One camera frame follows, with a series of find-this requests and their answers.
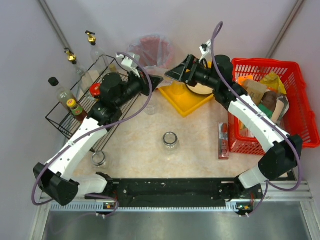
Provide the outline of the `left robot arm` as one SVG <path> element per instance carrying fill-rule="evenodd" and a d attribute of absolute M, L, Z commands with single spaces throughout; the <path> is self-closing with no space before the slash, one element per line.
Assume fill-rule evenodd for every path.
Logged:
<path fill-rule="evenodd" d="M 54 157 L 45 164 L 37 163 L 33 168 L 35 184 L 31 192 L 32 204 L 40 205 L 35 198 L 37 188 L 61 206 L 68 205 L 79 196 L 102 193 L 108 183 L 104 176 L 95 173 L 75 179 L 74 171 L 96 142 L 112 127 L 141 112 L 138 110 L 133 115 L 120 119 L 122 106 L 139 94 L 150 98 L 162 80 L 162 77 L 149 75 L 141 69 L 130 71 L 127 81 L 123 81 L 118 73 L 105 75 L 99 86 L 98 101 L 84 118 L 78 131 Z"/>

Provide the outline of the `glass jar metal rim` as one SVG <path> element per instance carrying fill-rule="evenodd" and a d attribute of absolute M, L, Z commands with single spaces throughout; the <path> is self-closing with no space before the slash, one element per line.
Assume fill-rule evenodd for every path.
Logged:
<path fill-rule="evenodd" d="M 179 138 L 176 133 L 172 131 L 166 132 L 162 136 L 162 146 L 165 153 L 171 155 L 180 149 Z"/>

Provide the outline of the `small yellow label bottle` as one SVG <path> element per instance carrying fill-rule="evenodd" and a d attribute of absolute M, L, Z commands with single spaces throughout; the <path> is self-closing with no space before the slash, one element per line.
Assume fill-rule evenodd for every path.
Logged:
<path fill-rule="evenodd" d="M 111 63 L 108 66 L 108 72 L 109 73 L 118 73 L 117 67 L 113 63 Z"/>

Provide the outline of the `clear glass cup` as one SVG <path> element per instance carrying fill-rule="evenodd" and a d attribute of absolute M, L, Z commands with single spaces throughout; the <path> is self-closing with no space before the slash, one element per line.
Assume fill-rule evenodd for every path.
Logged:
<path fill-rule="evenodd" d="M 148 105 L 143 110 L 147 115 L 152 116 L 158 112 L 159 104 L 157 98 L 153 95 Z"/>
<path fill-rule="evenodd" d="M 183 95 L 186 92 L 185 83 L 174 80 L 170 86 L 170 92 L 173 96 Z"/>

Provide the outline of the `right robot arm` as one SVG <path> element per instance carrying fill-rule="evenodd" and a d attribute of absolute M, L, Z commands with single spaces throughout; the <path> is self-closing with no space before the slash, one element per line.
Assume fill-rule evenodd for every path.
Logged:
<path fill-rule="evenodd" d="M 233 81 L 234 66 L 226 55 L 212 58 L 212 67 L 189 54 L 178 66 L 163 75 L 174 81 L 195 87 L 198 84 L 212 89 L 215 100 L 237 117 L 254 135 L 265 152 L 257 165 L 237 176 L 229 197 L 243 195 L 249 189 L 278 179 L 286 172 L 300 168 L 303 140 L 289 135 L 273 123 L 252 101 L 247 91 Z"/>

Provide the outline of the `sauce bottle yellow cap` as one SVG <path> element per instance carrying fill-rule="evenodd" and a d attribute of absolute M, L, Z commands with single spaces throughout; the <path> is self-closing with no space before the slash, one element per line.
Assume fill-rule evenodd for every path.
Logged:
<path fill-rule="evenodd" d="M 67 107 L 70 109 L 71 113 L 73 114 L 74 118 L 82 123 L 85 118 L 87 117 L 87 112 L 83 109 L 83 107 L 76 102 L 75 99 L 71 98 L 67 102 Z"/>

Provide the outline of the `glass oil bottle gold spout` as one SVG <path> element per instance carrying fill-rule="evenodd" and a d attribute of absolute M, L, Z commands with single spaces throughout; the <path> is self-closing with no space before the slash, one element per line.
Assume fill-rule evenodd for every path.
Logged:
<path fill-rule="evenodd" d="M 66 47 L 64 52 L 67 55 L 67 60 L 74 67 L 74 72 L 80 89 L 84 94 L 88 93 L 90 87 L 94 83 L 91 75 L 89 74 L 88 70 L 78 62 L 77 56 L 69 48 Z"/>

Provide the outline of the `beige plate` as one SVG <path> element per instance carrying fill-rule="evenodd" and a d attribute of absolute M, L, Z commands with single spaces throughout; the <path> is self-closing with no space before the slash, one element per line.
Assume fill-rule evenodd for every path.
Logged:
<path fill-rule="evenodd" d="M 213 93 L 213 89 L 198 83 L 196 86 L 186 85 L 186 87 L 194 94 L 207 96 Z"/>

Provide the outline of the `dark sauce bottle black cap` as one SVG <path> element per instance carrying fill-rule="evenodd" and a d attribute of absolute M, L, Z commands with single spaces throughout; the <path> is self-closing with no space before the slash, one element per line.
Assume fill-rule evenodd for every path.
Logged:
<path fill-rule="evenodd" d="M 63 105 L 63 107 L 67 111 L 70 111 L 70 108 L 68 107 L 67 102 L 70 99 L 74 99 L 74 100 L 76 99 L 73 93 L 69 89 L 62 86 L 56 77 L 49 78 L 48 82 L 52 87 L 54 87 L 55 95 L 58 101 Z"/>

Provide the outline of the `red lid chili jar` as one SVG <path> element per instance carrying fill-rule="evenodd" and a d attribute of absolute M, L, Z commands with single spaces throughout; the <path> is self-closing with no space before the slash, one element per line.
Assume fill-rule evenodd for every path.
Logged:
<path fill-rule="evenodd" d="M 100 87 L 101 87 L 101 83 L 94 83 L 90 89 L 89 89 L 89 92 L 91 93 L 91 95 L 94 97 L 94 98 L 98 98 L 100 95 L 101 95 L 101 90 L 100 90 Z"/>

